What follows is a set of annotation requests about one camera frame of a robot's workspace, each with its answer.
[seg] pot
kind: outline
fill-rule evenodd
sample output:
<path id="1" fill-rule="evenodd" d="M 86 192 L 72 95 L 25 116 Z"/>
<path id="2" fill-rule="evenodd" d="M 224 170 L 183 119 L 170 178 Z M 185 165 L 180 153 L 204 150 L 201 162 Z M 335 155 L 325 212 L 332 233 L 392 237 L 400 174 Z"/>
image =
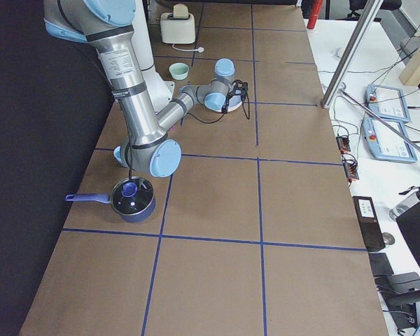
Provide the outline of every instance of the pot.
<path id="1" fill-rule="evenodd" d="M 149 217 L 155 208 L 153 185 L 142 177 L 126 178 L 107 194 L 70 194 L 68 202 L 100 202 L 112 209 L 127 222 L 137 223 Z"/>

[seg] black chair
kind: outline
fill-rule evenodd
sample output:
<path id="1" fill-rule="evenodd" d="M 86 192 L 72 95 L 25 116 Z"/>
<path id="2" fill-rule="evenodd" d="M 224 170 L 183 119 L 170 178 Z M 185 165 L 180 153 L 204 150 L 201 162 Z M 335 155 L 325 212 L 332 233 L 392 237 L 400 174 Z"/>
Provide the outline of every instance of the black chair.
<path id="1" fill-rule="evenodd" d="M 357 11 L 364 9 L 365 4 L 367 3 L 367 0 L 350 0 L 350 14 L 347 15 L 347 18 L 345 20 L 353 20 L 356 21 L 361 14 L 359 14 Z M 379 9 L 385 10 L 385 11 L 394 11 L 395 9 L 399 9 L 401 7 L 401 0 L 384 0 L 383 4 Z"/>

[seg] light blue joint cover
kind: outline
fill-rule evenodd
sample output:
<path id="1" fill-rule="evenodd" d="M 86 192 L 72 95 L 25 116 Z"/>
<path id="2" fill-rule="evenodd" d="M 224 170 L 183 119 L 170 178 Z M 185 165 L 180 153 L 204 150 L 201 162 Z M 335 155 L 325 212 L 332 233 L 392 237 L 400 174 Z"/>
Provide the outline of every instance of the light blue joint cover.
<path id="1" fill-rule="evenodd" d="M 225 95 L 221 92 L 212 92 L 205 96 L 204 105 L 208 109 L 221 112 L 225 103 Z"/>
<path id="2" fill-rule="evenodd" d="M 222 77 L 228 77 L 235 73 L 235 66 L 228 58 L 221 58 L 215 64 L 215 74 Z"/>
<path id="3" fill-rule="evenodd" d="M 167 177 L 173 174 L 181 161 L 182 150 L 175 140 L 168 139 L 162 142 L 155 150 L 150 164 L 149 172 L 154 177 Z"/>
<path id="4" fill-rule="evenodd" d="M 58 39 L 79 42 L 79 43 L 87 43 L 87 39 L 84 35 L 77 33 L 76 31 L 65 29 L 57 24 L 51 23 L 47 19 L 43 19 L 45 21 L 45 29 L 49 33 L 49 35 L 57 37 Z"/>
<path id="5" fill-rule="evenodd" d="M 113 26 L 130 25 L 135 16 L 135 0 L 83 0 L 83 2 L 97 18 Z"/>

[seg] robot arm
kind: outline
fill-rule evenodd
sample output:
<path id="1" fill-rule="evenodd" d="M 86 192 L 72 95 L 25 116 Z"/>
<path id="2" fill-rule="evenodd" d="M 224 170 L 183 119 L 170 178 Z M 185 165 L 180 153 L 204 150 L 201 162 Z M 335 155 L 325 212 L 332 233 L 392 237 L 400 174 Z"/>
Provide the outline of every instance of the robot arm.
<path id="1" fill-rule="evenodd" d="M 44 0 L 44 8 L 49 34 L 88 43 L 99 53 L 129 133 L 115 156 L 122 165 L 152 176 L 173 174 L 181 160 L 181 148 L 167 139 L 168 130 L 196 104 L 215 111 L 223 108 L 234 88 L 233 63 L 220 59 L 209 85 L 183 87 L 156 115 L 131 42 L 134 0 Z"/>

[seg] white table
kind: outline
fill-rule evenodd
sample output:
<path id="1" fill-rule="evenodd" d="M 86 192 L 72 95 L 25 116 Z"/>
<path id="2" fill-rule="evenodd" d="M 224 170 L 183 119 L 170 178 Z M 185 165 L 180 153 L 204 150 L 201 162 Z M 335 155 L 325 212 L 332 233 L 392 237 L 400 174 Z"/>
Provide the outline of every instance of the white table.
<path id="1" fill-rule="evenodd" d="M 308 30 L 322 86 L 328 86 L 340 60 L 337 54 L 339 54 L 340 48 L 345 48 L 347 45 L 355 25 L 356 22 L 318 20 L 315 29 Z M 390 67 L 398 60 L 400 60 L 399 55 L 381 25 L 373 23 L 353 58 L 349 71 L 376 71 Z M 405 65 L 402 62 L 397 64 L 384 80 L 380 78 L 375 84 L 401 88 L 405 95 L 417 90 L 417 87 L 405 87 L 398 79 L 404 68 Z M 384 70 L 376 73 L 349 72 L 344 78 L 346 92 L 356 100 L 364 102 L 367 85 L 371 84 L 383 72 Z M 408 106 L 420 106 L 420 91 L 409 94 L 405 98 Z M 409 112 L 412 121 L 408 125 L 420 129 L 420 110 L 411 109 Z M 333 119 L 335 115 L 338 120 L 360 127 L 364 111 L 345 99 L 336 98 L 330 107 L 331 118 Z M 356 128 L 353 125 L 345 123 L 341 123 L 341 125 L 346 127 L 350 134 L 356 133 Z M 333 129 L 336 134 L 338 129 L 339 134 L 346 134 L 342 128 L 334 127 Z M 407 131 L 410 139 L 420 139 L 419 133 L 410 129 Z M 367 149 L 365 140 L 359 139 L 358 135 L 350 136 L 350 146 L 352 154 L 358 160 L 360 179 L 351 184 L 351 194 L 371 197 L 377 211 L 381 231 L 389 232 L 395 237 L 396 243 L 381 252 L 386 253 L 395 274 L 417 272 L 420 276 L 420 268 L 408 249 L 396 222 L 389 218 L 389 209 L 405 197 L 398 193 L 410 186 L 420 186 L 420 154 L 416 152 L 419 161 L 414 164 L 385 162 L 374 160 Z M 382 300 L 381 302 L 385 309 L 386 305 Z M 390 314 L 384 313 L 384 316 L 389 335 L 397 335 L 396 326 Z M 408 330 L 407 334 L 411 335 L 412 332 L 412 330 Z"/>

